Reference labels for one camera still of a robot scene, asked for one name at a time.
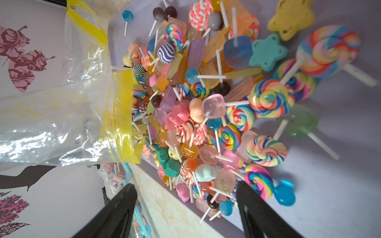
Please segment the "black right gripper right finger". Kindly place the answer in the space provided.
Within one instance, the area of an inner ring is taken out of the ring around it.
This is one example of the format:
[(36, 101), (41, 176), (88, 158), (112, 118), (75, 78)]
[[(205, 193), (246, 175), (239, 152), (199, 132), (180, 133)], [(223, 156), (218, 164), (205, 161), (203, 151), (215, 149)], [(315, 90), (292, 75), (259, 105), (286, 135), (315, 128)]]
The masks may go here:
[(246, 238), (301, 237), (246, 182), (238, 182), (236, 198)]

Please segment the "yellow-zip candy bag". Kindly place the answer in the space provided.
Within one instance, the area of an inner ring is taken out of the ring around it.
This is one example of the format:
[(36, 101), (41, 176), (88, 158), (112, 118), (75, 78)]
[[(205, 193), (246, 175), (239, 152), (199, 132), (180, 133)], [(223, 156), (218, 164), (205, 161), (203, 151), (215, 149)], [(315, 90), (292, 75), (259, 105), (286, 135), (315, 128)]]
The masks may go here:
[(1, 100), (1, 162), (140, 164), (129, 70)]
[(63, 80), (70, 86), (108, 85), (114, 79), (135, 83), (131, 70), (113, 72), (107, 31), (86, 1), (67, 1), (64, 23)]

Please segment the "purple plastic tray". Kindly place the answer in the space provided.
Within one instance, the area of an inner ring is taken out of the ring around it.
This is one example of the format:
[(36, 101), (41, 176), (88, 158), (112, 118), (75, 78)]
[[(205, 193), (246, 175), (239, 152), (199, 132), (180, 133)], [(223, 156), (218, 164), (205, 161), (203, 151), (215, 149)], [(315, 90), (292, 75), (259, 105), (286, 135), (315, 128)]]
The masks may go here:
[[(306, 238), (378, 238), (381, 235), (381, 87), (368, 87), (345, 71), (323, 79), (303, 102), (320, 119), (318, 138), (339, 156), (332, 159), (311, 139), (281, 141), (289, 155), (270, 169), (275, 181), (295, 188), (291, 207), (269, 205)], [(131, 165), (147, 205), (150, 224), (161, 238), (242, 238), (239, 211), (200, 221), (202, 213), (166, 188), (157, 170)]]

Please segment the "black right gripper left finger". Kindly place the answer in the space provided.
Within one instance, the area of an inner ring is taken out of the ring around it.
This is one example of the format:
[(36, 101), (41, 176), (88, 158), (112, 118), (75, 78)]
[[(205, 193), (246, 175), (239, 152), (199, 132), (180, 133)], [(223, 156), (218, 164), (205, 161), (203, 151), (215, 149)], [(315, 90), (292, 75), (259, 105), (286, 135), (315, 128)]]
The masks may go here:
[(133, 221), (138, 193), (127, 184), (79, 232), (75, 238), (127, 238)]

